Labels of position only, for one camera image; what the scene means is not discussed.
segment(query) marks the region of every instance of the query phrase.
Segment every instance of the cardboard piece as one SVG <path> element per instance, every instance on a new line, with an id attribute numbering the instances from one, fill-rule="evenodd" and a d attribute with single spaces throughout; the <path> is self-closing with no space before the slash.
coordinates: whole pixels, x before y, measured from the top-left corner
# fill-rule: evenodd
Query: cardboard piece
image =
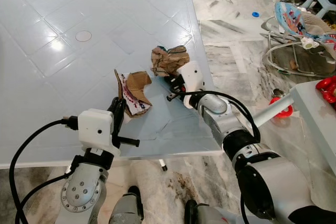
<path id="1" fill-rule="evenodd" d="M 122 83 L 121 83 L 121 80 L 119 78 L 119 74 L 118 74 L 116 69 L 114 70 L 114 74 L 116 75 L 116 78 L 117 78 L 117 81 L 118 81 L 119 98 L 125 98 L 125 97 L 123 97 Z M 127 77 L 127 80 L 126 80 L 128 90 L 131 92 L 131 94 L 136 99 L 138 99 L 139 101 L 149 105 L 148 109 L 145 109 L 142 112 L 139 112 L 139 113 L 136 113 L 136 114 L 132 114 L 131 111 L 130 111 L 130 108 L 129 108 L 129 100 L 126 99 L 126 102 L 127 102 L 128 105 L 126 107 L 125 112 L 130 118 L 141 117 L 152 106 L 151 102 L 145 97 L 145 95 L 143 93 L 144 87 L 148 84 L 151 84 L 151 83 L 152 83 L 151 78 L 149 77 L 149 75 L 147 74 L 146 71 L 141 71 L 141 72 L 135 72 L 135 73 L 128 74 L 128 77 Z"/>
<path id="2" fill-rule="evenodd" d="M 190 61 L 189 54 L 184 46 L 177 46 L 166 50 L 164 47 L 156 47 L 152 50 L 151 70 L 155 76 L 177 76 L 176 70 Z"/>

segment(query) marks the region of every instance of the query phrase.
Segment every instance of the brown paper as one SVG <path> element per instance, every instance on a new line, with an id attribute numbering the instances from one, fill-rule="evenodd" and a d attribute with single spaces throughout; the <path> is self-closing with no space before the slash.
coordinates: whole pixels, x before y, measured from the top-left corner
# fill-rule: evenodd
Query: brown paper
<path id="1" fill-rule="evenodd" d="M 122 85 L 121 85 L 121 81 L 119 79 L 118 76 L 118 72 L 115 69 L 114 70 L 114 74 L 116 75 L 116 78 L 118 80 L 118 96 L 119 99 L 123 98 L 122 97 Z M 138 100 L 147 103 L 148 105 L 152 106 L 151 102 L 145 97 L 144 93 L 143 93 L 143 89 L 146 85 L 151 84 L 152 80 L 149 77 L 149 75 L 147 74 L 146 71 L 141 71 L 141 72 L 135 72 L 135 73 L 130 73 L 128 75 L 126 84 L 127 87 L 129 89 L 129 91 L 132 93 L 133 96 L 135 96 L 135 98 L 137 98 Z M 130 117 L 130 118 L 138 118 L 140 116 L 142 116 L 143 114 L 145 114 L 148 110 L 144 110 L 141 113 L 137 113 L 135 115 L 132 115 L 128 106 L 126 106 L 126 114 Z"/>
<path id="2" fill-rule="evenodd" d="M 170 74 L 177 76 L 176 70 L 188 63 L 189 60 L 189 54 L 184 46 L 174 47 L 168 51 L 156 47 L 152 50 L 153 67 L 151 70 L 155 76 L 164 77 Z"/>

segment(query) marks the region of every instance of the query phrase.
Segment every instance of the wire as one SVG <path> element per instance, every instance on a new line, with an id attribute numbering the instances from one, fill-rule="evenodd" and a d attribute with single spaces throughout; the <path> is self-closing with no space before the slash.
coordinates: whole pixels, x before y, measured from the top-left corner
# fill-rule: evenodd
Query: wire
<path id="1" fill-rule="evenodd" d="M 254 123 L 251 113 L 248 111 L 245 105 L 243 105 L 242 102 L 232 97 L 231 95 L 217 92 L 217 91 L 209 91 L 209 90 L 194 91 L 194 92 L 176 92 L 173 88 L 170 88 L 170 91 L 178 95 L 214 94 L 214 95 L 219 95 L 221 97 L 225 97 L 229 99 L 230 103 L 232 103 L 240 111 L 240 113 L 242 113 L 243 116 L 250 122 L 252 126 L 252 130 L 253 130 L 253 136 L 256 139 L 256 141 L 260 143 L 260 132 L 256 124 Z"/>
<path id="2" fill-rule="evenodd" d="M 245 212 L 245 205 L 244 205 L 244 199 L 243 199 L 243 195 L 240 195 L 240 210 L 242 211 L 241 216 L 244 220 L 245 224 L 249 224 L 247 216 L 246 216 L 246 212 Z"/>
<path id="3" fill-rule="evenodd" d="M 28 221 L 26 219 L 26 216 L 23 212 L 23 208 L 21 207 L 21 203 L 20 203 L 20 199 L 19 196 L 17 194 L 17 190 L 16 190 L 16 186 L 15 186 L 15 178 L 14 178 L 14 168 L 15 168 L 15 164 L 20 156 L 20 154 L 22 153 L 22 151 L 24 150 L 24 148 L 27 147 L 27 145 L 37 136 L 39 135 L 41 132 L 43 132 L 44 130 L 57 125 L 57 124 L 66 124 L 67 120 L 66 119 L 61 119 L 61 120 L 57 120 L 57 121 L 53 121 L 51 123 L 48 123 L 46 125 L 44 125 L 43 127 L 39 128 L 37 131 L 35 131 L 29 138 L 27 138 L 27 140 L 20 146 L 20 148 L 17 150 L 17 152 L 15 153 L 11 163 L 10 163 L 10 167 L 9 167 L 9 185 L 11 186 L 10 190 L 12 192 L 12 197 L 14 200 L 14 204 L 18 213 L 18 216 L 22 222 L 22 224 L 28 224 Z"/>
<path id="4" fill-rule="evenodd" d="M 35 187 L 35 188 L 34 188 L 33 190 L 31 190 L 31 191 L 29 192 L 29 194 L 27 194 L 26 197 L 21 201 L 21 208 L 23 209 L 23 207 L 25 206 L 25 204 L 27 203 L 27 201 L 30 199 L 30 197 L 31 197 L 34 193 L 36 193 L 37 191 L 39 191 L 39 190 L 42 189 L 43 187 L 48 186 L 48 185 L 50 185 L 50 184 L 52 184 L 52 183 L 54 183 L 54 182 L 57 182 L 57 181 L 59 181 L 59 180 L 61 180 L 61 179 L 66 179 L 66 178 L 68 178 L 70 175 L 72 175 L 72 174 L 74 173 L 74 171 L 75 171 L 75 170 L 72 170 L 72 171 L 69 172 L 69 173 L 65 173 L 65 174 L 63 174 L 63 175 L 61 175 L 61 176 L 58 176 L 58 177 L 53 178 L 53 179 L 51 179 L 51 180 L 48 180 L 48 181 L 46 181 L 46 182 L 44 182 L 44 183 L 38 185 L 37 187 Z M 16 212 L 16 216 L 15 216 L 15 224 L 20 224 L 20 219 L 19 219 L 18 211 Z"/>

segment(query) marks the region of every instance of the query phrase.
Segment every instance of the torn cardboard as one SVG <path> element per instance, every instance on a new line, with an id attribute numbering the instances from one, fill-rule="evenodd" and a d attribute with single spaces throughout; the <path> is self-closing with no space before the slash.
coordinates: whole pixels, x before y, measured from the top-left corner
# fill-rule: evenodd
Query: torn cardboard
<path id="1" fill-rule="evenodd" d="M 177 46 L 166 50 L 164 47 L 156 47 L 152 50 L 151 70 L 155 76 L 177 76 L 176 70 L 190 61 L 189 54 L 184 46 Z"/>
<path id="2" fill-rule="evenodd" d="M 145 114 L 152 106 L 151 102 L 143 93 L 144 87 L 152 83 L 147 72 L 141 71 L 130 74 L 118 74 L 117 70 L 114 70 L 114 73 L 118 80 L 119 98 L 124 98 L 126 100 L 126 114 L 130 118 L 138 118 Z"/>

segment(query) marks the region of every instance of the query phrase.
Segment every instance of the circular mark on table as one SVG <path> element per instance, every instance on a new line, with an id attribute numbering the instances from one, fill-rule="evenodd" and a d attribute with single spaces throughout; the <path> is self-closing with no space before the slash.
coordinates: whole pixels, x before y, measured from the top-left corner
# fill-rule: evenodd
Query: circular mark on table
<path id="1" fill-rule="evenodd" d="M 89 31 L 80 31 L 76 34 L 76 40 L 85 42 L 91 39 L 92 34 Z"/>

